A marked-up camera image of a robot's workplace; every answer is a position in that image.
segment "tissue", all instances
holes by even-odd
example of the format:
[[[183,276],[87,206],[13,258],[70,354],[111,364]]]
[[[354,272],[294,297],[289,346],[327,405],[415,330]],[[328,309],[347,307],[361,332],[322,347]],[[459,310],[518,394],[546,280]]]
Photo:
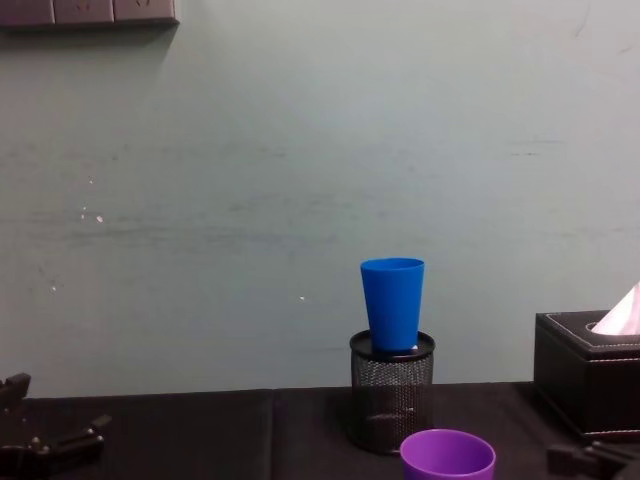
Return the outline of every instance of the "tissue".
[[[640,282],[592,331],[602,335],[640,335]]]

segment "black tablecloth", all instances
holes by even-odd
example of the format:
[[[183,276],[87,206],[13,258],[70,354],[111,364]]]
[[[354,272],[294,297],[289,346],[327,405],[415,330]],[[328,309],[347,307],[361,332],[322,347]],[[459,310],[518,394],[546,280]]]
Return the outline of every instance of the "black tablecloth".
[[[344,433],[349,389],[30,400],[20,428],[56,434],[113,416],[102,462],[60,480],[400,480],[397,457]],[[434,387],[436,426],[480,435],[498,454],[496,480],[546,476],[545,449],[577,440],[530,384]]]

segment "cup rim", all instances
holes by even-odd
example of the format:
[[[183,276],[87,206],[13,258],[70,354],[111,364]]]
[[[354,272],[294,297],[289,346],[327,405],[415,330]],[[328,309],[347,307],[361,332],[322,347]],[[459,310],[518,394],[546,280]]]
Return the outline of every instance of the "cup rim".
[[[360,264],[361,269],[374,272],[411,270],[421,267],[424,267],[424,260],[411,257],[371,258]]]
[[[425,470],[424,468],[418,467],[417,465],[413,464],[411,461],[409,461],[406,456],[405,456],[405,449],[408,445],[408,442],[417,438],[417,437],[422,437],[425,435],[433,435],[433,434],[438,434],[438,433],[442,433],[442,432],[446,432],[446,433],[454,433],[460,437],[467,437],[470,438],[478,443],[483,444],[485,447],[487,447],[489,449],[489,451],[491,452],[491,463],[489,463],[489,465],[487,465],[485,468],[481,469],[481,470],[476,470],[474,472],[469,472],[469,473],[439,473],[439,472],[433,472],[430,470]],[[431,430],[422,430],[420,432],[416,432],[414,434],[409,435],[407,438],[404,439],[404,441],[402,442],[402,444],[400,445],[400,457],[402,458],[402,461],[404,463],[406,463],[407,465],[409,465],[411,468],[414,468],[416,470],[418,470],[421,473],[426,473],[429,475],[437,475],[439,477],[442,478],[468,478],[471,475],[480,475],[482,473],[485,473],[489,470],[491,470],[492,468],[495,467],[496,464],[496,451],[494,450],[494,448],[491,446],[491,444],[489,442],[487,442],[486,440],[473,435],[471,433],[467,433],[467,432],[463,432],[460,430],[451,430],[451,429],[447,429],[447,428],[433,428]]]

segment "blue plastic cup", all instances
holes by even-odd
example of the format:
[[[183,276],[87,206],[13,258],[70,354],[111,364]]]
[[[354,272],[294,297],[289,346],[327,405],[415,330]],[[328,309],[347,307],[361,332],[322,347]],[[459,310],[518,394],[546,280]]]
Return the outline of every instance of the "blue plastic cup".
[[[360,265],[373,348],[410,350],[418,342],[424,262],[382,258]]]

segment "tissue box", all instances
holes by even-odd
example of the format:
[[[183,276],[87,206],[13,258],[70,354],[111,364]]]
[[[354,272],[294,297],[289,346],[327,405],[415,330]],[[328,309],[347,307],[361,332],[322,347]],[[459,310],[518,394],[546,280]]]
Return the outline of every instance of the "tissue box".
[[[640,335],[593,333],[607,313],[537,314],[534,384],[583,436],[640,440]]]

